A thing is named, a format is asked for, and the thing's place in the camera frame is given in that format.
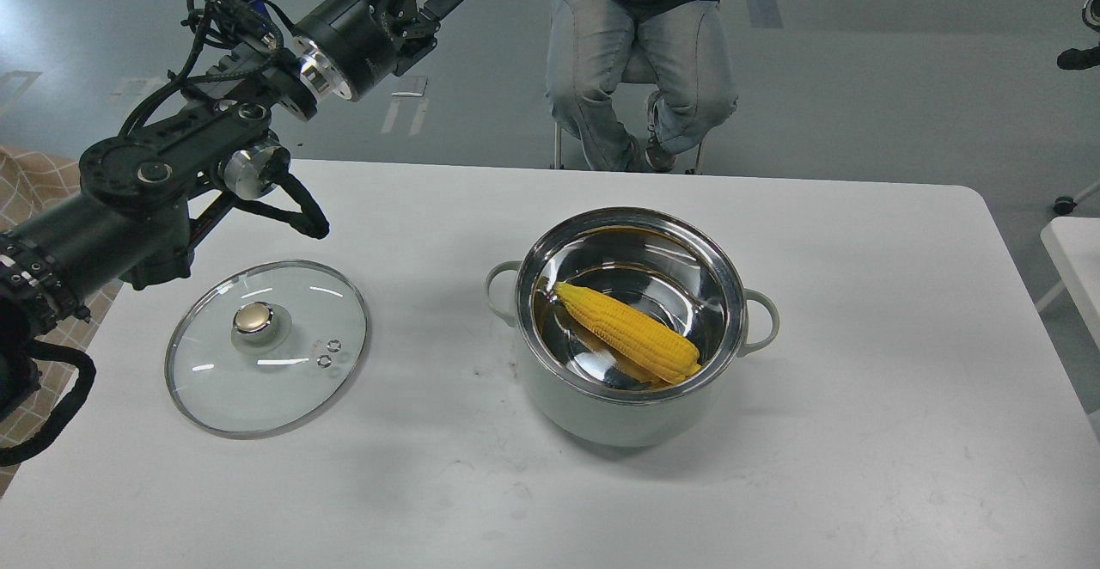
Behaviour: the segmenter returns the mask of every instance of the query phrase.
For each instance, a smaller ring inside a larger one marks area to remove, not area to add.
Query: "white tape line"
[[[425,116],[428,116],[428,99],[420,99],[420,107],[416,108],[416,117],[413,118],[413,127],[409,127],[409,136],[419,135],[420,128],[424,127]]]
[[[386,113],[386,121],[382,122],[383,135],[394,130],[394,123],[397,122],[397,107],[400,107],[400,103],[402,100],[399,98],[389,101],[389,111]]]

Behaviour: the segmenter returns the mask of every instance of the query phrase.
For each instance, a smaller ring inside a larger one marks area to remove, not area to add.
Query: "pot rim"
[[[536,282],[549,258],[578,238],[600,230],[631,228],[675,240],[691,251],[722,286],[723,331],[714,354],[701,363],[703,370],[683,383],[656,391],[625,391],[586,382],[569,373],[547,348],[535,329],[534,298]],[[515,303],[518,330],[539,364],[566,386],[587,396],[617,404],[648,406],[683,397],[706,386],[721,375],[744,346],[748,331],[745,288],[733,262],[706,234],[686,221],[649,208],[609,207],[578,214],[551,228],[531,247],[519,266]]]

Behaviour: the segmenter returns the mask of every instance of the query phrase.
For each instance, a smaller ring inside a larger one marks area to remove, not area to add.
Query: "knee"
[[[735,90],[701,96],[696,103],[696,118],[708,127],[717,127],[737,111],[737,92]]]
[[[600,80],[553,80],[547,83],[547,100],[554,111],[573,111],[585,103],[594,103],[610,99]]]

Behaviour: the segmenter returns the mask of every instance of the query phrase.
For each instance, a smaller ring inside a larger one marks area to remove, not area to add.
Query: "lid knob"
[[[231,341],[248,354],[266,352],[290,333],[290,314],[274,303],[249,303],[233,314]]]
[[[275,321],[275,310],[266,303],[249,303],[237,310],[233,316],[233,328],[241,335],[256,335],[272,326]]]

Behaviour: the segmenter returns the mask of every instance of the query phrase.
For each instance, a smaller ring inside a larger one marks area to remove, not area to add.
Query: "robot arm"
[[[271,130],[278,103],[308,121],[336,94],[356,101],[378,80],[402,75],[436,47],[443,18],[462,0],[326,0],[298,23],[267,0],[204,0],[184,22],[191,52],[168,84],[139,103],[119,134],[80,157],[80,193],[0,233],[0,419],[38,389],[32,359],[67,362],[77,383],[38,434],[0,449],[0,466],[37,455],[78,412],[95,375],[79,351],[36,341],[58,321],[89,317],[84,300],[114,278],[134,289],[190,275],[195,249],[233,208],[286,221],[324,238],[324,214],[289,173],[290,154]],[[302,53],[284,45],[271,13]],[[205,45],[229,53],[202,75]],[[146,123],[175,92],[187,103]],[[300,208],[258,201],[282,186]],[[188,204],[219,192],[197,218]]]

